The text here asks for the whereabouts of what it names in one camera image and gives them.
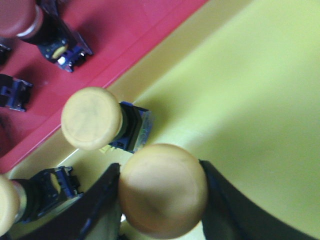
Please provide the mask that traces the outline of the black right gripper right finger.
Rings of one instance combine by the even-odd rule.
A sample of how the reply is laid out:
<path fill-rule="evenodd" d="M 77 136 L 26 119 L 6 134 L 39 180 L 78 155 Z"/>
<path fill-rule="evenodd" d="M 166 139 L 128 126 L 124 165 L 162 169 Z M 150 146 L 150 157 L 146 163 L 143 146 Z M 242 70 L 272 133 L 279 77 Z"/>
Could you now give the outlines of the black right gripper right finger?
<path fill-rule="evenodd" d="M 202 230 L 207 240 L 310 240 L 236 189 L 209 161 L 200 160 L 208 186 Z"/>

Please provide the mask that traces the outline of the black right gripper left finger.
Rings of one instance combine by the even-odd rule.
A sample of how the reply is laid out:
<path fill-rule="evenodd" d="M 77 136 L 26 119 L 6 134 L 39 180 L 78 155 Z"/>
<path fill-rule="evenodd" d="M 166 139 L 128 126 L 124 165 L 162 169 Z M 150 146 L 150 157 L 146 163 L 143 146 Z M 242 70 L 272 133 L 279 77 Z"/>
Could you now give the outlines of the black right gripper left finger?
<path fill-rule="evenodd" d="M 21 236 L 22 240 L 84 240 L 102 215 L 111 217 L 107 223 L 111 239 L 118 237 L 121 211 L 117 200 L 120 165 L 112 163 L 83 196 L 36 230 Z"/>

